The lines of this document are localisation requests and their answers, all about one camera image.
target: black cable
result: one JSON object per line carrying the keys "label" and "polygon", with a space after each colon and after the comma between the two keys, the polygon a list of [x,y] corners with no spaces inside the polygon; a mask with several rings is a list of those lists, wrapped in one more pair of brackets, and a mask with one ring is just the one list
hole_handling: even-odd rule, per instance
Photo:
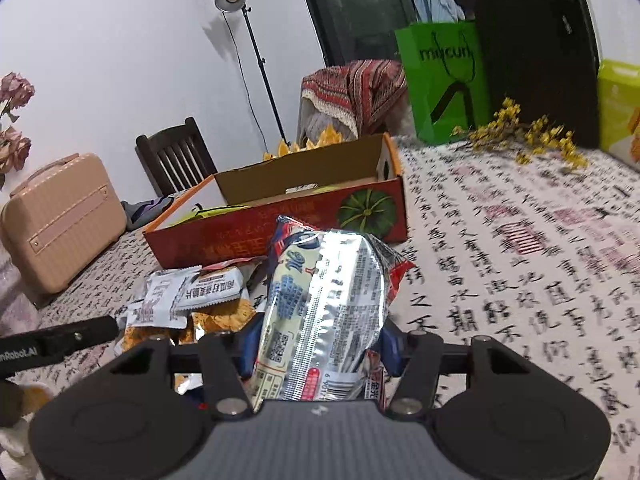
{"label": "black cable", "polygon": [[234,38],[234,34],[231,31],[231,27],[229,26],[229,22],[226,20],[226,16],[224,12],[221,12],[222,17],[225,19],[226,28],[229,29],[229,34],[231,35],[231,41],[234,42],[234,47],[236,48],[236,57],[238,58],[238,66],[240,67],[240,75],[242,76],[242,82],[244,83],[244,89],[246,90],[246,100],[249,103],[249,108],[251,109],[251,115],[254,116],[254,121],[256,126],[258,126],[258,130],[260,130],[260,134],[262,136],[262,142],[264,142],[264,151],[265,153],[269,152],[269,148],[267,147],[267,140],[264,138],[264,133],[262,132],[262,128],[260,127],[260,123],[258,122],[257,117],[255,116],[254,107],[251,104],[251,96],[249,95],[249,87],[246,85],[246,79],[244,78],[244,71],[242,70],[242,62],[240,61],[240,52],[238,52],[238,44],[236,43],[236,38]]}

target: wooden chair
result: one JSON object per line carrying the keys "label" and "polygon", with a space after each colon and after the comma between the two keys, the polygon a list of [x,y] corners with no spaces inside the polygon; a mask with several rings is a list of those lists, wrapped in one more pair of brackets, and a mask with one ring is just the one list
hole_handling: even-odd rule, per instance
{"label": "wooden chair", "polygon": [[151,137],[140,135],[136,146],[149,179],[162,196],[193,187],[217,173],[193,117]]}

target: floor lamp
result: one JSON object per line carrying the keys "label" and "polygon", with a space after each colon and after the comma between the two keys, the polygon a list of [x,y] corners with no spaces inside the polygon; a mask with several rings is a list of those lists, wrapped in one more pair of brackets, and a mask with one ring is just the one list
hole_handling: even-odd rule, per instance
{"label": "floor lamp", "polygon": [[260,51],[258,51],[258,45],[255,43],[254,30],[251,28],[251,23],[249,22],[249,12],[251,12],[251,7],[247,9],[245,2],[246,0],[214,0],[216,7],[219,8],[222,12],[236,12],[236,10],[242,10],[242,15],[244,16],[244,20],[246,22],[246,28],[249,30],[249,36],[251,37],[251,43],[253,43],[254,45],[255,57],[257,57],[258,59],[258,66],[260,67],[260,72],[262,73],[264,86],[267,89],[267,94],[269,95],[269,101],[271,102],[273,115],[275,116],[276,122],[278,123],[280,136],[286,143],[287,137],[284,136],[284,130],[282,129],[282,123],[280,122],[280,116],[278,115],[278,109],[276,108],[276,101],[274,101],[273,99],[273,93],[271,93],[271,86],[269,85],[269,80],[267,79],[267,73],[264,71],[264,63],[266,61],[260,55]]}

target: dried yellow flowers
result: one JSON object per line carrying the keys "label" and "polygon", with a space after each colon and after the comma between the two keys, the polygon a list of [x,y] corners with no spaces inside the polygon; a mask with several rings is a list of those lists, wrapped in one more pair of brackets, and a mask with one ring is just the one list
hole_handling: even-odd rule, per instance
{"label": "dried yellow flowers", "polygon": [[464,148],[476,153],[516,150],[515,161],[518,164],[529,164],[533,155],[544,155],[547,150],[559,150],[568,170],[587,167],[587,159],[577,151],[572,140],[573,132],[564,132],[564,126],[550,128],[547,116],[531,124],[523,124],[519,115],[520,105],[507,97],[487,126],[480,126],[477,130],[463,130],[456,126],[451,136],[466,136]]}
{"label": "dried yellow flowers", "polygon": [[304,152],[305,150],[314,150],[316,148],[322,148],[323,146],[329,146],[330,144],[340,144],[342,142],[342,134],[340,132],[335,131],[332,124],[329,124],[320,136],[318,137],[318,142],[315,144],[312,143],[309,139],[306,140],[306,146],[301,148],[298,146],[297,142],[292,143],[291,146],[287,146],[284,140],[280,141],[278,145],[278,154],[272,155],[271,153],[265,153],[262,156],[262,160],[271,160],[272,158],[276,158],[278,156],[289,155],[289,153],[296,152]]}

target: calligraphy tablecloth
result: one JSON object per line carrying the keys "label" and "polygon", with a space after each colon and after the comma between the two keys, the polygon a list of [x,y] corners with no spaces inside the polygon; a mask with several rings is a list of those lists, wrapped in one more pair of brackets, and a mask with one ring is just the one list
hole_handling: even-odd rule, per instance
{"label": "calligraphy tablecloth", "polygon": [[[609,418],[600,480],[640,480],[640,175],[601,152],[563,174],[555,158],[510,158],[397,139],[415,263],[392,316],[445,342],[495,337],[581,392]],[[50,306],[43,326],[114,314],[157,262],[123,236]],[[29,370],[58,389],[111,357],[109,346]],[[436,405],[464,389],[442,377]]]}

